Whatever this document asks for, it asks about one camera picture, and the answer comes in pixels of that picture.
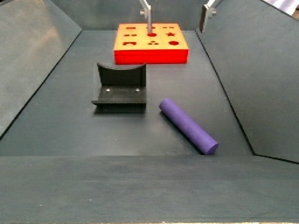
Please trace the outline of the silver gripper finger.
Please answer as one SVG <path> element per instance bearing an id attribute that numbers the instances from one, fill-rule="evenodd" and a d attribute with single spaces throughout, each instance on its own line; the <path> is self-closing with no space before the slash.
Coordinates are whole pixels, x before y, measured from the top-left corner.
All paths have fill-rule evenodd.
<path id="1" fill-rule="evenodd" d="M 142 9 L 140 10 L 140 14 L 146 19 L 146 32 L 152 32 L 152 7 L 146 0 L 138 0 L 138 3 L 141 4 Z"/>
<path id="2" fill-rule="evenodd" d="M 216 8 L 222 0 L 208 0 L 208 2 L 201 6 L 200 13 L 200 32 L 204 32 L 208 19 L 216 14 Z"/>

